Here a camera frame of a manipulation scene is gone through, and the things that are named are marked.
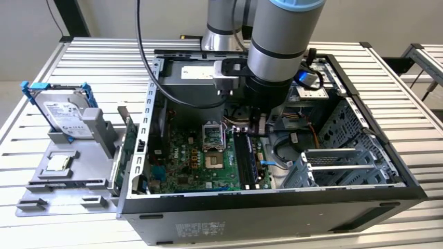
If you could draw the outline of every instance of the green circuit board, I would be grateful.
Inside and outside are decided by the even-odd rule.
[[[234,148],[234,133],[226,133],[226,150],[204,152],[202,149],[202,133],[174,131],[171,133],[170,156],[163,160],[166,178],[159,181],[154,175],[151,180],[156,186],[151,190],[155,193],[183,193],[208,191],[236,191],[242,190],[236,155]],[[254,147],[258,147],[258,140],[254,140]],[[207,168],[207,160],[223,160],[223,167]],[[260,188],[270,188],[270,177],[267,169],[262,170],[263,177],[258,182]]]

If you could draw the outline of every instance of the metal workbench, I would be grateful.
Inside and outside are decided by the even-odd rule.
[[[336,56],[430,200],[362,233],[188,246],[294,248],[296,244],[298,248],[443,248],[443,124],[372,48],[359,43],[311,43],[310,46],[319,53]],[[151,60],[154,49],[198,50],[199,41],[146,40],[144,47]],[[122,126],[116,107],[119,102],[127,102],[138,122],[150,77],[135,40],[76,38],[71,43],[60,43],[35,81],[88,82],[104,119]],[[15,204],[49,143],[47,131],[45,119],[23,98],[0,130],[0,245],[147,248],[130,224],[115,220],[115,213],[15,217]]]

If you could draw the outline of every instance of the hard drive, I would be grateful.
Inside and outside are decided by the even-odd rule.
[[[72,139],[92,139],[92,133],[82,120],[88,107],[98,107],[91,86],[53,85],[36,82],[21,83],[21,91],[47,119],[52,132],[63,132]]]

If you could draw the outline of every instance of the motherboard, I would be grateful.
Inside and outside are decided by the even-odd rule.
[[[234,130],[220,132],[215,127],[206,130],[206,135],[204,129],[172,129],[170,155],[154,160],[151,192],[191,193],[271,188],[268,169],[260,164],[260,160],[264,160],[262,143],[259,139],[247,138],[250,146],[239,148],[239,137]],[[208,149],[204,145],[210,143],[223,144],[223,147]],[[239,160],[243,161],[246,156],[252,163],[240,165]]]

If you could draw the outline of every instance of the white label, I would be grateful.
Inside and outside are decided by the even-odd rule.
[[[51,188],[60,188],[60,187],[65,187],[67,185],[64,183],[48,183],[47,184],[48,187]]]
[[[299,138],[298,138],[298,133],[296,132],[291,133],[291,141],[292,141],[294,144],[296,144],[299,142]]]
[[[182,68],[182,79],[212,79],[212,66],[184,66]]]
[[[179,237],[223,235],[226,222],[204,222],[176,224]]]
[[[92,137],[90,128],[82,121],[80,110],[75,104],[69,102],[53,101],[47,101],[43,104],[63,133],[75,138]]]

